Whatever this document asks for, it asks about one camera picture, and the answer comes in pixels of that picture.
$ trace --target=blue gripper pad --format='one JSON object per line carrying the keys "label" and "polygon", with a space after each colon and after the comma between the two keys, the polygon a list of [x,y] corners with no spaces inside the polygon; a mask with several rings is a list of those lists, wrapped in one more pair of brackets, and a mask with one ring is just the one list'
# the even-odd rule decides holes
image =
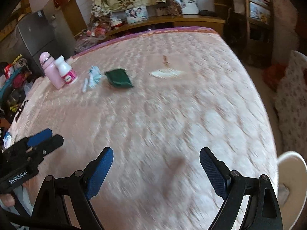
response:
{"label": "blue gripper pad", "polygon": [[219,165],[219,162],[221,161],[218,161],[216,159],[216,157],[213,155],[213,153],[209,150],[208,147],[202,148],[199,154],[199,159],[201,165],[203,166],[207,174],[207,177],[209,178],[212,187],[214,188],[215,193],[225,200],[228,197],[228,181],[222,174],[221,170],[217,167]]}
{"label": "blue gripper pad", "polygon": [[50,137],[52,137],[52,130],[47,128],[34,136],[29,137],[27,145],[29,147],[36,146]]}
{"label": "blue gripper pad", "polygon": [[113,150],[109,147],[105,147],[99,157],[96,159],[96,169],[92,176],[87,180],[87,188],[85,191],[85,197],[90,200],[93,196],[96,196],[102,186],[106,175],[113,162]]}

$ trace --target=white plastic bottle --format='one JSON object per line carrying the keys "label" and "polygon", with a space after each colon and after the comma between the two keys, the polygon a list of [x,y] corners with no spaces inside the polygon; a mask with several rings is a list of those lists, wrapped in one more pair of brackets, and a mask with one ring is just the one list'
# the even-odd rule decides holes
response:
{"label": "white plastic bottle", "polygon": [[64,57],[62,55],[59,58],[57,58],[54,61],[54,63],[56,64],[56,67],[59,69],[59,74],[64,79],[67,85],[75,83],[75,81],[78,79],[78,76],[75,73],[75,71],[72,69],[72,67],[65,62]]}

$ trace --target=hand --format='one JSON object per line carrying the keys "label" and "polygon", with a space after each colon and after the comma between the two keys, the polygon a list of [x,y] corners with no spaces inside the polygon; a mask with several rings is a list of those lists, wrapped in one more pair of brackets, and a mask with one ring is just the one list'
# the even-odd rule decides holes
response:
{"label": "hand", "polygon": [[11,194],[0,194],[0,200],[7,207],[13,207],[15,205],[15,199]]}

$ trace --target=quilted mattress cover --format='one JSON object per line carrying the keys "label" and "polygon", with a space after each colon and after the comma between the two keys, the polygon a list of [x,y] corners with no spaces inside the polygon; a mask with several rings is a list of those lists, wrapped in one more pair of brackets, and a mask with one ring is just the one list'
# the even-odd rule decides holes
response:
{"label": "quilted mattress cover", "polygon": [[[163,55],[185,75],[149,75],[163,67]],[[82,93],[91,65],[102,72],[124,68],[135,87],[116,89],[103,78]],[[35,82],[10,129],[15,141],[45,128],[64,137],[30,180],[33,202],[47,175],[70,176],[105,146],[113,149],[114,162],[91,203],[106,230],[207,229],[223,200],[200,165],[205,146],[230,170],[268,174],[276,192],[277,156],[265,108],[240,61],[212,29],[124,36],[74,56],[72,66],[79,80],[70,87],[58,91],[47,78]],[[78,225],[73,215],[72,222]]]}

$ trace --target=green wallet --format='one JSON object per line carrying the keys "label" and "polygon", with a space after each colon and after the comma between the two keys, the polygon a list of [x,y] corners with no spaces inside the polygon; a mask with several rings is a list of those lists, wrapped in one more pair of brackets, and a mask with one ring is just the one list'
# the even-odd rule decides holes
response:
{"label": "green wallet", "polygon": [[133,87],[125,69],[119,68],[104,73],[110,84],[116,88]]}

